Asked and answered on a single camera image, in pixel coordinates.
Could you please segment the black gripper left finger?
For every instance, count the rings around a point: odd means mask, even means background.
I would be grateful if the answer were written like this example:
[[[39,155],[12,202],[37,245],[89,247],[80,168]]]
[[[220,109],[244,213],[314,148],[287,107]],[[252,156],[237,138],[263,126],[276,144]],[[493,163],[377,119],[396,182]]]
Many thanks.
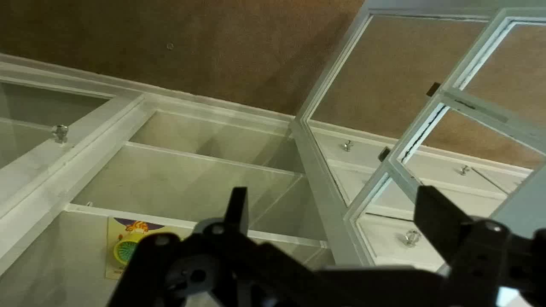
[[[249,221],[247,189],[244,185],[237,185],[232,189],[232,194],[223,214],[223,228],[227,231],[246,233],[247,221]]]

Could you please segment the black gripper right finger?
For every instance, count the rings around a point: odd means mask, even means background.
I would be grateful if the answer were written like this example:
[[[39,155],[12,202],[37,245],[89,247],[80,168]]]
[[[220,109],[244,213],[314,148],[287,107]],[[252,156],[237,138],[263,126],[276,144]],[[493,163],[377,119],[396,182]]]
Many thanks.
[[[413,221],[447,264],[473,224],[473,218],[433,185],[418,187]]]

